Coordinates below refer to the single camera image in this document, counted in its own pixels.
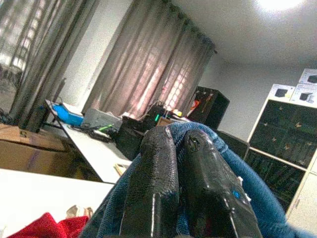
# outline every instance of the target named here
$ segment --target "ceiling light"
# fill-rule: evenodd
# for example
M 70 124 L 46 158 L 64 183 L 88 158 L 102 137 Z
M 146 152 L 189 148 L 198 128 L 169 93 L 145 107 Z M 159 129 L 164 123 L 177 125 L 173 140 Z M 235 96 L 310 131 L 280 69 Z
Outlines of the ceiling light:
M 257 0 L 257 2 L 267 10 L 285 10 L 293 8 L 303 0 Z

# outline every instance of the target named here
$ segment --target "curtain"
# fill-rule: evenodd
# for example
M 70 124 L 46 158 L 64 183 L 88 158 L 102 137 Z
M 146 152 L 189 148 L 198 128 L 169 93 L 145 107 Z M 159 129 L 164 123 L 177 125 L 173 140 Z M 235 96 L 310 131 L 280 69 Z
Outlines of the curtain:
M 157 100 L 185 108 L 213 48 L 170 1 L 135 0 L 84 112 L 92 107 L 140 118 Z M 169 102 L 173 91 L 177 100 Z
M 97 0 L 0 0 L 0 66 L 19 72 L 9 115 L 15 124 L 38 130 L 78 38 Z

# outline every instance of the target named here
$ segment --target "box on shelf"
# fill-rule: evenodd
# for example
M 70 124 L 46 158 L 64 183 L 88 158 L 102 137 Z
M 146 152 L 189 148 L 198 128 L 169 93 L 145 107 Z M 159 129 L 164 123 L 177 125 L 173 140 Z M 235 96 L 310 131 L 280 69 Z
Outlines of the box on shelf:
M 317 69 L 305 68 L 299 83 L 317 85 Z
M 293 93 L 291 102 L 303 106 L 317 107 L 317 85 L 299 83 Z
M 289 101 L 293 95 L 294 90 L 294 86 L 273 84 L 268 95 L 270 98 L 277 98 L 279 100 Z
M 68 175 L 73 155 L 58 138 L 0 124 L 0 168 L 46 175 Z

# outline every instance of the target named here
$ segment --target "blue denim fabric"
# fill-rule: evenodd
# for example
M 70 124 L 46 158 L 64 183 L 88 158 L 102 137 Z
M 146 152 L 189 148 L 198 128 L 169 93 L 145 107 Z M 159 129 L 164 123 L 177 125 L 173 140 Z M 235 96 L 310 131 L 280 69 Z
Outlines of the blue denim fabric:
M 214 142 L 215 147 L 229 164 L 237 176 L 243 178 L 243 188 L 252 198 L 251 205 L 258 219 L 259 228 L 264 238 L 313 238 L 315 236 L 297 231 L 285 221 L 285 213 L 263 182 L 263 180 L 243 161 L 233 153 L 218 135 L 209 127 L 189 122 L 173 123 L 169 125 L 174 139 L 177 153 L 180 188 L 182 188 L 182 164 L 185 158 L 183 147 L 184 135 L 188 130 L 200 129 L 207 133 Z M 129 187 L 129 179 L 140 162 L 138 155 L 126 173 L 119 179 L 110 193 L 103 200 L 88 224 L 83 229 L 81 238 L 103 238 L 105 235 L 118 235 L 123 215 L 124 201 Z M 175 234 L 189 235 L 188 223 L 185 215 L 184 199 L 180 194 L 180 204 Z

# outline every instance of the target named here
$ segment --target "desk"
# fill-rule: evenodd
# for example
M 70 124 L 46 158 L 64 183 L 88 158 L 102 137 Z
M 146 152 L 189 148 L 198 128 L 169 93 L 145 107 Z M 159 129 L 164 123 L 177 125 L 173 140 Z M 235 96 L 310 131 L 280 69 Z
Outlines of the desk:
M 113 184 L 0 169 L 0 229 L 7 237 L 49 212 L 56 222 L 73 205 L 95 212 Z
M 114 168 L 115 164 L 130 165 L 129 161 L 115 146 L 114 143 L 104 143 L 92 139 L 89 135 L 81 131 L 72 129 L 68 124 L 63 123 L 57 117 L 57 113 L 52 109 L 52 104 L 46 100 L 51 113 L 70 138 L 78 151 L 93 168 L 103 182 L 115 184 L 120 175 Z

